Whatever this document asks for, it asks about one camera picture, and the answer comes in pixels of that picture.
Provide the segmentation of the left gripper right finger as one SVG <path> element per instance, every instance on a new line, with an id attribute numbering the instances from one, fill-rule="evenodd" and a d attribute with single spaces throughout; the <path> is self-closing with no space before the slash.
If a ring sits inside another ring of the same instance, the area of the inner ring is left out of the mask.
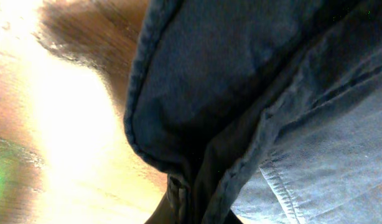
<path id="1" fill-rule="evenodd" d="M 226 215 L 223 224 L 243 224 L 243 222 L 230 210 Z"/>

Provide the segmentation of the navy blue denim shorts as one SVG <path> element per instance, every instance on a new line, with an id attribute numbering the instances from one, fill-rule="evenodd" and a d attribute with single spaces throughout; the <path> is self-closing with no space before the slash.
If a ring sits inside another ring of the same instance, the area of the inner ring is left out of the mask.
<path id="1" fill-rule="evenodd" d="M 382 0 L 151 1 L 124 127 L 175 223 L 382 223 Z"/>

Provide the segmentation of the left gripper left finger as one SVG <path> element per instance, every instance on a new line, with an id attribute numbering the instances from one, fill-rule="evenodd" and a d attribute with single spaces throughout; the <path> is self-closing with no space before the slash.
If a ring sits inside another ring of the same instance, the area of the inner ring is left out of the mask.
<path id="1" fill-rule="evenodd" d="M 157 208 L 144 224 L 175 224 L 175 212 L 167 194 L 164 194 Z"/>

